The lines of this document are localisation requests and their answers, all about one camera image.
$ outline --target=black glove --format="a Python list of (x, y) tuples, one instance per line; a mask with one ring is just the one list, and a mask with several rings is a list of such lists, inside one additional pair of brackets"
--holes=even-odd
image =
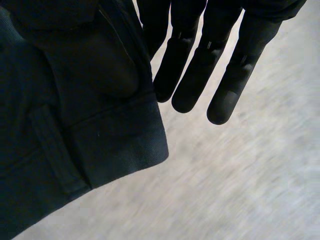
[(158, 102), (170, 99), (194, 44), (198, 21), (204, 12), (199, 46), (173, 97), (172, 106), (187, 113), (203, 92), (242, 9), (245, 14), (239, 39), (224, 76), (207, 110), (213, 124), (230, 118), (265, 46), (282, 21), (293, 18), (306, 0), (137, 0), (150, 58), (162, 45), (171, 5), (171, 38), (154, 79)]

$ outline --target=concrete floor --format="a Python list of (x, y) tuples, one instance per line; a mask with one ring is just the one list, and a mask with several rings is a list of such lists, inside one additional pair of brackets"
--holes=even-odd
[[(283, 23), (233, 116), (216, 126), (206, 110), (238, 21), (192, 112), (160, 104), (166, 162), (86, 194), (15, 240), (320, 239), (319, 13), (320, 1), (308, 0)], [(152, 61), (154, 73), (165, 48)]]

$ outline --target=jacket pocket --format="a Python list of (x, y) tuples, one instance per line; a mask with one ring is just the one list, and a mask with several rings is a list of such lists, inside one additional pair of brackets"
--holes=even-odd
[(137, 91), (136, 64), (102, 8), (92, 22), (69, 30), (36, 30), (11, 18), (23, 38), (64, 66), (71, 81), (117, 98)]

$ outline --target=glove finger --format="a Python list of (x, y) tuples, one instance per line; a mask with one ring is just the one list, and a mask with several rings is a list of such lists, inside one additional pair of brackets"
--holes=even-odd
[(137, 0), (144, 39), (151, 59), (166, 38), (170, 4), (171, 0)]
[(187, 113), (195, 106), (225, 49), (241, 10), (240, 6), (226, 1), (208, 1), (199, 46), (172, 97), (172, 106), (176, 111)]
[(160, 103), (170, 99), (179, 82), (195, 42), (199, 18), (205, 6), (206, 0), (172, 0), (172, 36), (153, 82)]
[(210, 122), (221, 125), (228, 121), (259, 57), (281, 23), (245, 12), (238, 42), (207, 110)]

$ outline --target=speckled floor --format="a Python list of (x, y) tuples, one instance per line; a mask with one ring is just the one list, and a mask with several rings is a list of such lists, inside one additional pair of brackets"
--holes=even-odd
[[(283, 23), (233, 116), (216, 126), (206, 110), (238, 21), (193, 111), (160, 104), (166, 162), (86, 194), (15, 240), (320, 239), (319, 13), (320, 1), (308, 0)], [(165, 47), (152, 61), (154, 73)]]

